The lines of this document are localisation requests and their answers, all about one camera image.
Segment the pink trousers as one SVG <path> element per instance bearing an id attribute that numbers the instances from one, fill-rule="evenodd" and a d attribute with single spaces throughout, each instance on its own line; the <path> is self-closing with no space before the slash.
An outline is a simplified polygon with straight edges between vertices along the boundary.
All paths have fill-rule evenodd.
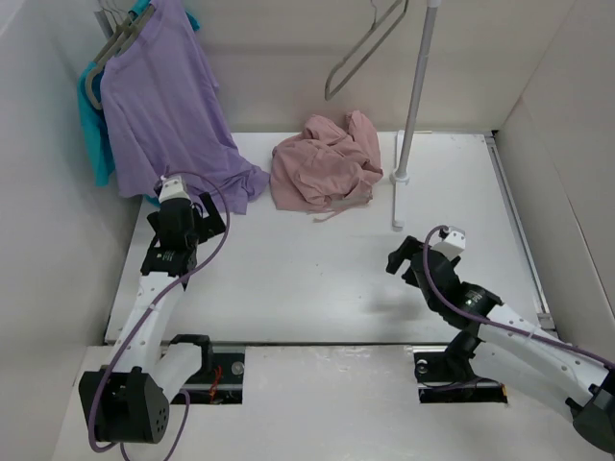
<path id="1" fill-rule="evenodd" d="M 278 210 L 331 218 L 368 205 L 382 177 L 377 130 L 359 110 L 348 112 L 342 127 L 312 115 L 272 151 L 270 191 Z"/>

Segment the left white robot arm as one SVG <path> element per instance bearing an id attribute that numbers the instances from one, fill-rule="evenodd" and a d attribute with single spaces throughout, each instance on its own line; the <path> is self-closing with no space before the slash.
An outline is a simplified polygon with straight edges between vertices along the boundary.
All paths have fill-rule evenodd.
<path id="1" fill-rule="evenodd" d="M 171 314 L 189 279 L 203 264 L 198 247 L 227 238 L 230 214 L 219 211 L 208 192 L 193 204 L 183 192 L 160 194 L 160 208 L 148 222 L 154 231 L 140 268 L 133 309 L 108 363 L 82 374 L 78 391 L 93 451 L 126 444 L 156 444 L 164 436 L 172 400 L 190 402 L 184 389 L 214 372 L 206 335 L 179 334 L 160 346 Z"/>

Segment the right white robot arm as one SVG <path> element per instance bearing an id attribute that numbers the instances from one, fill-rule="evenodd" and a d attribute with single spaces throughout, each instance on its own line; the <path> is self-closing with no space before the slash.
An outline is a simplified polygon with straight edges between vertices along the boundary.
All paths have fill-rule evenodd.
<path id="1" fill-rule="evenodd" d="M 436 244 L 406 237 L 389 254 L 385 270 L 395 275 L 407 262 L 403 281 L 458 331 L 439 355 L 450 374 L 441 391 L 474 380 L 499 382 L 550 407 L 587 443 L 613 453 L 613 362 L 560 341 L 494 293 L 460 280 L 455 267 L 464 233 L 446 226 L 432 233 L 439 237 Z"/>

